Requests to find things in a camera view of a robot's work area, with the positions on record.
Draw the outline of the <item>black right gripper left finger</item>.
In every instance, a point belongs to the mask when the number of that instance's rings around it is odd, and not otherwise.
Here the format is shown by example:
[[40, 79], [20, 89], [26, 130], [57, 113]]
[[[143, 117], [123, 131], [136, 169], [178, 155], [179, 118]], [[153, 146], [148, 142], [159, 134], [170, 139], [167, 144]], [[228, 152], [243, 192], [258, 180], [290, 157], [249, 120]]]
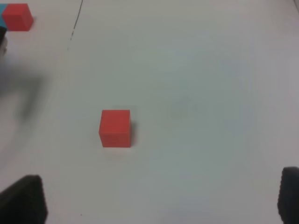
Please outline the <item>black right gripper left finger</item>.
[[43, 182], [26, 175], [0, 193], [2, 224], [44, 224], [48, 215]]

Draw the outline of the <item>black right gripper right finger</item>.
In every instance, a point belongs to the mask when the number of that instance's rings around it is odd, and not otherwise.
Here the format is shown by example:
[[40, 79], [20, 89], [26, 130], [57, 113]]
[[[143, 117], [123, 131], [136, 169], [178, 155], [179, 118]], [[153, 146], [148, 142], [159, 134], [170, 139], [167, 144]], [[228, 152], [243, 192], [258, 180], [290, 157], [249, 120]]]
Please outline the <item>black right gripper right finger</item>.
[[278, 213], [284, 224], [299, 223], [299, 168], [282, 170], [278, 194]]

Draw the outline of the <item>blurred left gripper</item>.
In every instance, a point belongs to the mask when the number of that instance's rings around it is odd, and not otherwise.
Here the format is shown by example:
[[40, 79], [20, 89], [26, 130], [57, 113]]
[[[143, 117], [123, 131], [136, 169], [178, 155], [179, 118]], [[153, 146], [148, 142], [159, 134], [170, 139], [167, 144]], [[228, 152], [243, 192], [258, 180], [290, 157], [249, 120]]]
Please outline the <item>blurred left gripper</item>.
[[7, 52], [7, 28], [0, 26], [0, 55], [4, 56]]

